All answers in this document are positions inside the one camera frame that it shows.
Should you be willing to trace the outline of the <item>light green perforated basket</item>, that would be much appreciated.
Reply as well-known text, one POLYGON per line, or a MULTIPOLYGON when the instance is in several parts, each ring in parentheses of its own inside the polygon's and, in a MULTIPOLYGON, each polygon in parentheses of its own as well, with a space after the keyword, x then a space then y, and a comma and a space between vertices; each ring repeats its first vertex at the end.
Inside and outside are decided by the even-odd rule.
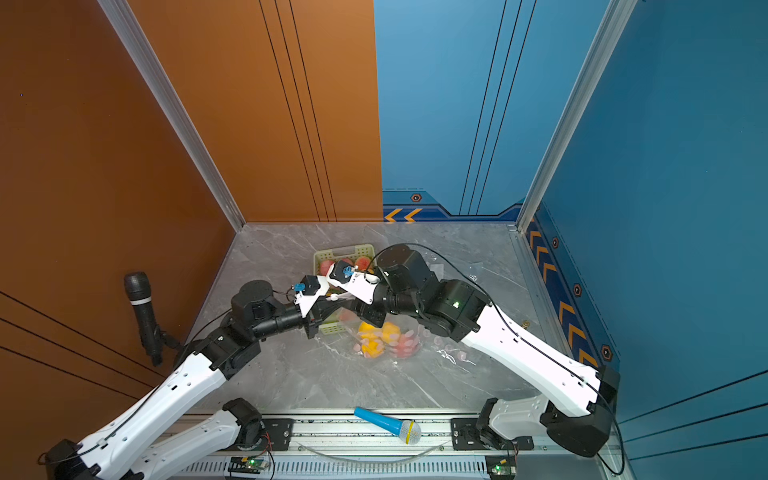
MULTIPOLYGON (((373 259, 374 255, 376 254, 376 251, 374 249, 374 246, 371 244, 358 244, 358 245, 352 245, 352 246, 344 246, 344 247, 337 247, 337 248, 331 248, 326 250, 319 250, 314 253, 313 256, 313 273, 315 275, 319 274, 319 265, 324 260, 334 260, 335 262, 342 259, 350 260, 353 264, 355 263, 355 260, 361 256, 367 256, 373 259)), ((342 322, 342 325, 345 328, 345 331, 343 333, 348 332, 349 329, 357 328, 359 326, 360 320, 357 318, 357 316, 347 310, 347 309, 340 309, 338 311, 339 313, 339 319, 342 322)))

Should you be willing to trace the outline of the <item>pink peach front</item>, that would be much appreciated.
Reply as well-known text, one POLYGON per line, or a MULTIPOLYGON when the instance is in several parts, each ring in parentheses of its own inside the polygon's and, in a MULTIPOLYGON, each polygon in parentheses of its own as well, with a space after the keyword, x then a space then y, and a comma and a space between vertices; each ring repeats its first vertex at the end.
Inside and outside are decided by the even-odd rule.
POLYGON ((394 353, 397 358, 409 358, 413 356, 420 348, 420 339, 413 332, 399 337, 397 345, 394 347, 394 353))

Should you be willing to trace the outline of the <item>clear zip-top bag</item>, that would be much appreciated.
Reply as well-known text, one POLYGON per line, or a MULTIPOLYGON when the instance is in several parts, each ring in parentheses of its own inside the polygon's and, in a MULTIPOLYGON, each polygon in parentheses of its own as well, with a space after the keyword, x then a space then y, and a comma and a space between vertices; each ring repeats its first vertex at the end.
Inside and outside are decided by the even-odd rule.
MULTIPOLYGON (((360 320, 359 325, 362 322, 364 322, 358 316, 357 316, 357 318, 360 320)), ((413 332, 420 339, 419 332, 418 332, 418 327, 419 326, 423 326, 423 325, 419 324, 415 319, 413 319, 413 318, 411 318, 409 316, 388 314, 386 316, 385 322, 391 322, 391 323, 394 323, 397 326, 399 326, 400 329, 401 329, 401 335, 403 335, 403 334, 407 335, 409 332, 413 332)), ((378 359, 382 359, 382 358, 390 358, 390 359, 394 359, 394 360, 408 359, 408 358, 397 358, 395 356, 395 353, 394 353, 394 347, 396 345, 388 345, 385 342, 383 342, 382 339, 381 339, 381 334, 380 334, 379 337, 377 337, 375 339, 380 339, 384 343, 384 346, 386 348, 386 352, 383 353, 378 358, 373 358, 373 359, 365 358, 363 356, 363 353, 361 352, 361 343, 365 339, 360 339, 357 336, 358 328, 359 328, 359 326, 357 328, 349 329, 348 332, 341 333, 341 334, 332 334, 332 335, 318 334, 318 336, 316 337, 316 340, 319 343, 321 343, 322 345, 324 345, 326 347, 330 347, 336 353, 339 353, 342 356, 349 357, 349 358, 360 359, 360 360, 366 359, 366 360, 370 360, 370 361, 374 361, 374 360, 378 360, 378 359)))

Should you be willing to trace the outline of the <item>yellow peach with red spot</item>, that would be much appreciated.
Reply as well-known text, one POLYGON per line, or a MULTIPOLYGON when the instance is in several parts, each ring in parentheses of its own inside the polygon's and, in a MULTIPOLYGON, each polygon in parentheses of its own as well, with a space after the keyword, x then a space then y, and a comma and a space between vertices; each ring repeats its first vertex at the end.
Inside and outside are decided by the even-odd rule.
POLYGON ((381 339, 388 345, 397 345, 401 337, 401 329, 394 323, 385 322, 381 328, 381 339))

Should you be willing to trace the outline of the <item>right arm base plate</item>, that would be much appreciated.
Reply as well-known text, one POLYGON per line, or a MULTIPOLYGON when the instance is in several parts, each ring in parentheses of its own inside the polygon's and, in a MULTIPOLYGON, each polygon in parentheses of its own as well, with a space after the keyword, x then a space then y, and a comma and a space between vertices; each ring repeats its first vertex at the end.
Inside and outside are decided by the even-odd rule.
POLYGON ((512 440, 505 439, 488 425, 482 424, 478 418, 452 418, 450 428, 451 441, 455 451, 532 451, 535 447, 531 436, 519 436, 512 440))

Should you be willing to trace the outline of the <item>clear bag with pink dots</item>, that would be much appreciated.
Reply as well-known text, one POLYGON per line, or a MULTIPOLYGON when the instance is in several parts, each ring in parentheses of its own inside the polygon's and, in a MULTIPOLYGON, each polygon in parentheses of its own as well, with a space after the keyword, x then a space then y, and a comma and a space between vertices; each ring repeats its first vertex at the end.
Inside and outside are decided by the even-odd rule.
POLYGON ((418 332, 422 348, 431 354, 435 354, 455 366, 468 367, 477 365, 469 351, 457 342, 449 338, 439 337, 431 333, 424 326, 419 326, 418 332))

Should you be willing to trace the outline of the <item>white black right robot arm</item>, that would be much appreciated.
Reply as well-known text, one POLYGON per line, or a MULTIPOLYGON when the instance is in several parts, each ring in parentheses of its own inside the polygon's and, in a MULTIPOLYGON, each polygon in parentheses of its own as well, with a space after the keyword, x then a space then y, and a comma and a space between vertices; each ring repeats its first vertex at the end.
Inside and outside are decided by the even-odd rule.
POLYGON ((409 316, 433 335, 493 358, 538 391, 528 400, 486 401, 476 423, 485 446, 506 450, 520 437, 547 435, 566 451, 591 458, 616 432, 615 370, 562 354, 468 279, 438 279, 413 245, 385 248, 368 268, 339 264, 331 273, 356 298, 366 322, 381 326, 388 314, 409 316))

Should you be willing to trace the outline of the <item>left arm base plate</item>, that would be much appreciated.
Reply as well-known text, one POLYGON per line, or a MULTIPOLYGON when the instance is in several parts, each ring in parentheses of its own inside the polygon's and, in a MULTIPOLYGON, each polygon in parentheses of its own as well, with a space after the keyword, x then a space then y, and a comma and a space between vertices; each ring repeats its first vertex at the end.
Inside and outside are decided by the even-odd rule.
POLYGON ((240 429, 233 447, 241 451, 287 451, 293 436, 292 418, 266 418, 240 429))

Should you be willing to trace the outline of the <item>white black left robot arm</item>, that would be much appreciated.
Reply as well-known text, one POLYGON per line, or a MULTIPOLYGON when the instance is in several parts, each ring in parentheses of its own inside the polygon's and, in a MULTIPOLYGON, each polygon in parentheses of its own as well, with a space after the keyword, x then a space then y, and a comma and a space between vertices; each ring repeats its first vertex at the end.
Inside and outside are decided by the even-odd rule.
POLYGON ((313 337, 342 303, 318 277, 304 278, 291 304, 277 300, 267 281, 244 284, 220 326, 185 345, 160 385, 84 439, 60 441, 38 464, 50 479, 168 479, 225 447, 256 446, 263 437, 262 416, 242 398, 179 434, 161 436, 253 360, 264 339, 294 329, 313 337))

